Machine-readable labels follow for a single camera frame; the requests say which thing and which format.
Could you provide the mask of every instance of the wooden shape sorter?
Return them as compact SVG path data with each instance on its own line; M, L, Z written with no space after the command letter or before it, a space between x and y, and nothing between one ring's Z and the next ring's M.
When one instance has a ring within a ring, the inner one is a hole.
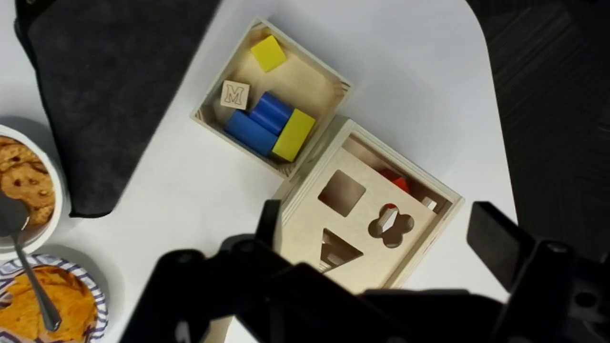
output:
M275 36L286 53L282 66L269 72L250 53L267 36ZM221 104L225 80L250 85L244 116ZM397 285L408 276L461 196L358 123L337 116L349 89L337 70L278 26L255 21L193 118L284 177L275 194L282 200L275 249L292 263L313 264L351 291L364 291ZM284 102L307 112L315 122L307 127L311 131L292 133L278 118L259 118L257 102L269 104L269 95L276 97L275 106ZM286 141L299 141L303 148L290 158L267 154L269 144L259 146L255 137L263 135L255 135L259 129L248 120L273 137L290 133Z
M461 196L351 120L336 118L324 137L278 192L276 249L351 291L391 287L414 268ZM387 167L412 190L379 173Z

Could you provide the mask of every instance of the plate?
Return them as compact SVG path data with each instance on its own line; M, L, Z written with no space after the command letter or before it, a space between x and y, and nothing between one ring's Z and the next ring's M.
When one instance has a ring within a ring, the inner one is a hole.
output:
M99 343L109 325L109 304L103 289L95 284L86 268L80 264L67 261L63 257L48 255L48 253L32 253L27 257L32 266L59 266L71 274L74 274L93 295L97 318L95 325L90 331L90 343ZM0 264L0 303L8 303L8 287L11 282L23 272L23 264L19 259L11 259ZM0 343L27 343L23 339L13 337L10 331L0 327Z

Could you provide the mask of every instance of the wooden cube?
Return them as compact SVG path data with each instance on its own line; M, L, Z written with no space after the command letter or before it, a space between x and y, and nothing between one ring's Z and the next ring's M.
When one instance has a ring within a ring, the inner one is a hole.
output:
M271 72L286 61L286 53L275 36L267 36L265 40L257 42L250 53L265 72Z
M248 106L250 83L225 80L221 91L221 104L244 110Z

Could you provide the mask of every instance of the table surface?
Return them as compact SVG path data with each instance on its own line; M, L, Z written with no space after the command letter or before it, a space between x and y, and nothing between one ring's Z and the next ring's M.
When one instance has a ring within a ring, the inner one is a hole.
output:
M515 215L486 42L463 0L225 0L116 209L101 219L63 213L50 251L82 255L111 301L105 341L118 341L156 263L170 249L214 255L223 238L252 232L282 179L194 123L215 76L248 24L263 17L353 82L341 108L395 150L465 196L406 287L505 291L465 244L473 200ZM0 123L55 144L34 70L0 1ZM227 341L244 339L238 325Z

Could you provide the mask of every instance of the square hole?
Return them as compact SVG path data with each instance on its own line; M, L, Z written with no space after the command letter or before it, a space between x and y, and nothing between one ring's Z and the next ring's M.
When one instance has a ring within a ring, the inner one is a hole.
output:
M347 217L362 198L364 190L366 188L360 183L337 169L318 194L318 200L336 209L339 215Z

